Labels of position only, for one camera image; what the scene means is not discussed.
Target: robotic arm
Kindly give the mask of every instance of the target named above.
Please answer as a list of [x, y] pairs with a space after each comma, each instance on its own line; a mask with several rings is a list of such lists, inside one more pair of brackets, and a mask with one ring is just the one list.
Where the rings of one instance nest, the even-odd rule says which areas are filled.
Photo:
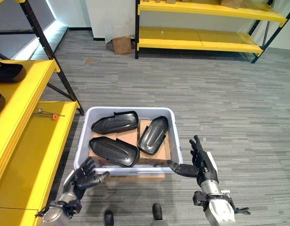
[[79, 213], [85, 190], [102, 183], [109, 172], [95, 175], [95, 164], [87, 158], [80, 168], [72, 171], [64, 183], [63, 193], [58, 201], [53, 201], [36, 217], [42, 217], [41, 226], [66, 226], [74, 214]]
[[236, 208], [230, 197], [229, 190], [221, 190], [217, 177], [217, 166], [210, 152], [202, 149], [197, 135], [195, 141], [190, 140], [192, 146], [193, 165], [178, 164], [168, 161], [170, 168], [177, 174], [196, 178], [202, 191], [196, 191], [193, 196], [195, 206], [202, 206], [206, 218], [212, 226], [236, 226], [235, 214], [249, 215], [248, 208]]

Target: black shelf frame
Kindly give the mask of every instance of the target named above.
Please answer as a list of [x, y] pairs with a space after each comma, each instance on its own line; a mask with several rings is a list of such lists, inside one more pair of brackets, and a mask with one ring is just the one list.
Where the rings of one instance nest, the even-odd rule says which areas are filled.
[[[84, 110], [78, 100], [78, 98], [76, 97], [73, 89], [71, 88], [57, 58], [56, 55], [54, 53], [54, 51], [52, 50], [49, 42], [47, 41], [43, 30], [38, 22], [38, 19], [35, 15], [35, 13], [33, 12], [33, 9], [31, 7], [31, 5], [29, 4], [28, 0], [20, 1], [19, 3], [21, 9], [23, 10], [28, 22], [30, 23], [32, 30], [10, 30], [10, 31], [0, 31], [0, 35], [5, 35], [5, 34], [35, 34], [37, 36], [37, 38], [39, 39], [40, 44], [42, 45], [47, 57], [49, 60], [54, 59], [58, 65], [58, 67], [60, 68], [60, 72], [57, 72], [58, 77], [60, 78], [62, 84], [64, 85], [66, 92], [60, 90], [59, 88], [57, 88], [56, 86], [48, 83], [47, 86], [52, 88], [53, 90], [55, 90], [56, 92], [62, 94], [63, 96], [69, 98], [72, 101], [77, 101], [79, 104], [78, 111], [80, 113], [80, 115], [84, 115]], [[7, 57], [5, 57], [3, 54], [0, 53], [0, 58], [1, 59], [8, 59]]]
[[[139, 42], [140, 42], [140, 3], [141, 0], [135, 0], [135, 59], [139, 58], [139, 53], [140, 53], [140, 48], [139, 48]], [[269, 0], [267, 3], [269, 6], [273, 7], [274, 0]], [[262, 53], [260, 55], [255, 55], [255, 58], [251, 61], [252, 64], [254, 64], [264, 53], [264, 51], [269, 47], [269, 45], [272, 43], [272, 41], [276, 38], [276, 36], [279, 34], [279, 32], [283, 29], [283, 27], [287, 24], [287, 22], [290, 19], [290, 12], [286, 16], [287, 21], [282, 27], [278, 27], [277, 30], [272, 34], [270, 39], [266, 42], [267, 34], [268, 34], [268, 28], [270, 21], [267, 22], [266, 29], [265, 29], [265, 34], [263, 38], [263, 44], [260, 46], [262, 49]], [[250, 31], [248, 32], [249, 35], [252, 35], [257, 26], [259, 25], [261, 20], [256, 20], [251, 27]]]

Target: shoe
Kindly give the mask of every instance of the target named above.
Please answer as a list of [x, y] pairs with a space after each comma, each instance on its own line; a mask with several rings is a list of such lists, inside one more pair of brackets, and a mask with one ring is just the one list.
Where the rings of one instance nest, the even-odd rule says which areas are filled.
[[110, 210], [105, 211], [104, 223], [105, 223], [105, 226], [113, 226], [114, 225], [113, 212], [111, 212]]
[[163, 219], [163, 213], [162, 208], [158, 203], [154, 203], [152, 206], [152, 213], [154, 220], [162, 220]]

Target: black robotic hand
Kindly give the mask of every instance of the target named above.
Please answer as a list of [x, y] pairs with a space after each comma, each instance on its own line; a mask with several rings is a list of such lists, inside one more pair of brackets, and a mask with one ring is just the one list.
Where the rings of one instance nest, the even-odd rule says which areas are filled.
[[192, 151], [192, 163], [178, 164], [171, 160], [168, 160], [169, 167], [177, 174], [184, 177], [197, 178], [197, 184], [200, 185], [205, 180], [215, 180], [218, 182], [217, 170], [213, 166], [208, 154], [203, 150], [199, 137], [194, 136], [195, 141], [189, 140]]
[[95, 175], [95, 162], [88, 157], [85, 162], [71, 173], [64, 184], [63, 193], [75, 194], [81, 200], [85, 190], [102, 183], [109, 176], [109, 172]]

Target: white wall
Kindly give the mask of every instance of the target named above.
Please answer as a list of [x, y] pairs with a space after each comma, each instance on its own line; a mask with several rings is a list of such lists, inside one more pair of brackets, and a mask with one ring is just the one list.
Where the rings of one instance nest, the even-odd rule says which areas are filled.
[[[130, 14], [122, 17], [135, 17], [135, 0], [49, 0], [58, 20], [69, 27], [92, 27], [94, 38], [105, 37], [104, 15], [127, 9]], [[290, 11], [290, 0], [276, 0], [275, 11], [284, 16]], [[141, 26], [164, 26], [197, 28], [218, 31], [248, 32], [253, 20], [209, 16], [201, 14], [148, 12], [142, 11]], [[253, 33], [254, 40], [261, 45], [266, 22], [263, 21]], [[278, 27], [278, 23], [271, 22], [268, 38]], [[272, 42], [270, 47], [290, 49], [290, 21]]]
[[[48, 0], [58, 21], [67, 27], [91, 27], [85, 0]], [[94, 0], [99, 5], [102, 0]]]

